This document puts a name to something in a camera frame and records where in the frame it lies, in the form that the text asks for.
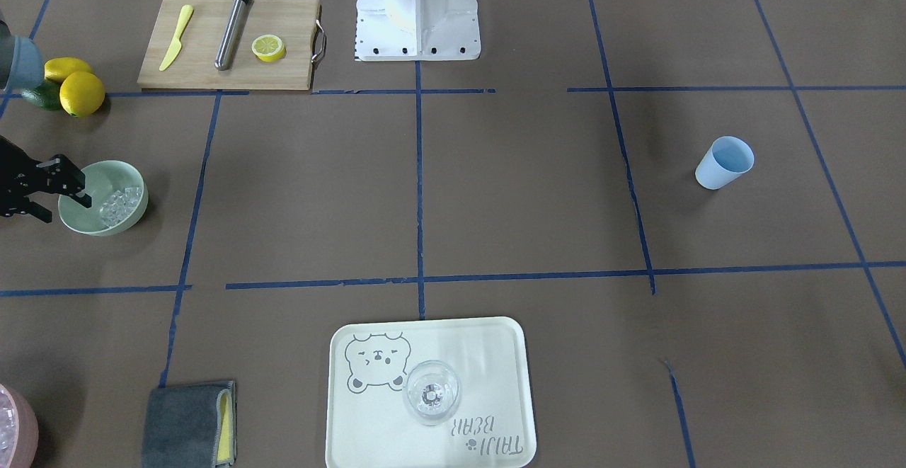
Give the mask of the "green ceramic bowl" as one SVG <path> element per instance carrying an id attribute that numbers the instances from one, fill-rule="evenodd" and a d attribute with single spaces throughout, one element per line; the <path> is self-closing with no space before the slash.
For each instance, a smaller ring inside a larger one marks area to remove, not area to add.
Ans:
<path id="1" fill-rule="evenodd" d="M 149 191 L 143 175 L 131 164 L 116 159 L 99 161 L 81 169 L 85 178 L 81 199 L 58 199 L 59 219 L 68 229 L 89 236 L 112 236 L 132 228 L 144 216 Z"/>

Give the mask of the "small blue cup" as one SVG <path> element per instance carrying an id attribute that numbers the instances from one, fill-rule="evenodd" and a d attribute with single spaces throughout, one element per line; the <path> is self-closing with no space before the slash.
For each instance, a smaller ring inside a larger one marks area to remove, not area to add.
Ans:
<path id="1" fill-rule="evenodd" d="M 708 190 L 718 190 L 754 167 L 755 153 L 747 142 L 734 136 L 718 137 L 709 147 L 694 176 Z"/>

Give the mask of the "ice cubes in green bowl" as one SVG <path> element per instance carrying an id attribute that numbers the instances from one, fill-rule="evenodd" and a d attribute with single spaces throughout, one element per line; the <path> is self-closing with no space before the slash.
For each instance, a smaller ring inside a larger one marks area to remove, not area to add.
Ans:
<path id="1" fill-rule="evenodd" d="M 101 204 L 99 215 L 105 228 L 124 226 L 130 220 L 139 219 L 144 188 L 117 188 Z"/>

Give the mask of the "pink bowl with ice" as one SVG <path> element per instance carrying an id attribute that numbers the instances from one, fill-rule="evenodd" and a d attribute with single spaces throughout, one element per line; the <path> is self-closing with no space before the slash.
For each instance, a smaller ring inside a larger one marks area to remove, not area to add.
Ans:
<path id="1" fill-rule="evenodd" d="M 1 400 L 1 467 L 32 467 L 39 441 L 35 410 L 5 384 L 1 384 Z"/>

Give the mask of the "green lime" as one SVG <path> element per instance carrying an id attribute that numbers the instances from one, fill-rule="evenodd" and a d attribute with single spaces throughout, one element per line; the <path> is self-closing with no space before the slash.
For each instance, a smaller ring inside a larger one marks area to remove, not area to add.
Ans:
<path id="1" fill-rule="evenodd" d="M 19 94 L 29 104 L 48 110 L 48 112 L 58 112 L 58 110 L 64 109 L 61 99 L 59 99 L 59 90 L 61 90 L 61 86 L 58 83 L 44 80 L 36 87 L 20 90 Z"/>

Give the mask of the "yellow lemon upper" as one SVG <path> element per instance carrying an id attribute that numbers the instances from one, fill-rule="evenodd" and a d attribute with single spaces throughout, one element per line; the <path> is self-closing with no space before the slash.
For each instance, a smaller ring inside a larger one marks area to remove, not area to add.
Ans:
<path id="1" fill-rule="evenodd" d="M 106 90 L 93 72 L 72 72 L 59 88 L 59 103 L 70 116 L 77 118 L 97 112 L 103 105 Z"/>

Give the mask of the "yellow lemon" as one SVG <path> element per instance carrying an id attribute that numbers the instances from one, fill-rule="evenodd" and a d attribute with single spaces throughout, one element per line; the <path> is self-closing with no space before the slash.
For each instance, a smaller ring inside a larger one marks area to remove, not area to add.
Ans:
<path id="1" fill-rule="evenodd" d="M 59 103 L 70 116 L 77 118 L 97 112 L 103 105 L 106 90 L 93 72 L 72 72 L 59 88 Z"/>
<path id="2" fill-rule="evenodd" d="M 74 72 L 90 72 L 93 74 L 93 67 L 84 59 L 65 56 L 49 59 L 43 65 L 43 78 L 52 83 L 62 84 L 74 74 Z"/>

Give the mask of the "yellow plastic knife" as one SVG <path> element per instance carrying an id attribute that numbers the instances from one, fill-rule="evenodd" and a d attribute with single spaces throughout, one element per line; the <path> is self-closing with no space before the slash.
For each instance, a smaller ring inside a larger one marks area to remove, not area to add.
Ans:
<path id="1" fill-rule="evenodd" d="M 181 41 L 181 38 L 188 26 L 188 23 L 190 22 L 191 17 L 193 16 L 193 13 L 194 7 L 190 4 L 184 4 L 184 6 L 181 6 L 178 14 L 177 25 L 175 26 L 171 41 L 169 42 L 167 52 L 165 52 L 161 64 L 159 65 L 160 72 L 168 70 L 168 68 L 171 67 L 175 59 L 178 57 L 179 52 L 182 50 L 183 43 Z"/>

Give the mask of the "lemon half slice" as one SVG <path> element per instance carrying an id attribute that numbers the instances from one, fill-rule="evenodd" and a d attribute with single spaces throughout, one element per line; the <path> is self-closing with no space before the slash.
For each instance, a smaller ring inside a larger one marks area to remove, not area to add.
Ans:
<path id="1" fill-rule="evenodd" d="M 253 55 L 266 64 L 276 62 L 286 55 L 284 39 L 277 35 L 260 35 L 256 37 L 251 43 L 251 49 Z"/>

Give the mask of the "cream plastic tray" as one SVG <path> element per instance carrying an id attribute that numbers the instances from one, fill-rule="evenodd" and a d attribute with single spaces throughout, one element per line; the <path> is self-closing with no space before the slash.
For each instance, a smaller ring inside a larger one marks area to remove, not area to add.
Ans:
<path id="1" fill-rule="evenodd" d="M 525 467 L 524 330 L 506 316 L 347 325 L 331 339 L 329 467 Z"/>

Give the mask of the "clear wine glass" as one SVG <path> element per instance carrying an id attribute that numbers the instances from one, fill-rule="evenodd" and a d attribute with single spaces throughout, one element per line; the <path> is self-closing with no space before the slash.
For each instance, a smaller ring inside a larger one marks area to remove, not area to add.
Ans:
<path id="1" fill-rule="evenodd" d="M 408 412 L 418 425 L 434 427 L 453 418 L 461 404 L 461 379 L 441 360 L 415 365 L 404 387 Z"/>

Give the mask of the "black handled knife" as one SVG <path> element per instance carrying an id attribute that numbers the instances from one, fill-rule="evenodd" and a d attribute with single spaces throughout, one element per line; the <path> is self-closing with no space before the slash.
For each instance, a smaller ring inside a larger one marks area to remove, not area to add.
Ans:
<path id="1" fill-rule="evenodd" d="M 229 20 L 227 20 L 226 27 L 224 27 L 222 40 L 214 58 L 214 68 L 217 71 L 229 70 L 233 64 L 236 46 L 239 45 L 239 39 L 245 26 L 250 1 L 233 0 Z"/>

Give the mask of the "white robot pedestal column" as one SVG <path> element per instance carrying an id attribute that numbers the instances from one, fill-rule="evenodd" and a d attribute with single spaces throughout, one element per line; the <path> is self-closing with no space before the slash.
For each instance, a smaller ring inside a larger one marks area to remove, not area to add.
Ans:
<path id="1" fill-rule="evenodd" d="M 360 62 L 471 61 L 481 55 L 478 0 L 357 0 Z"/>

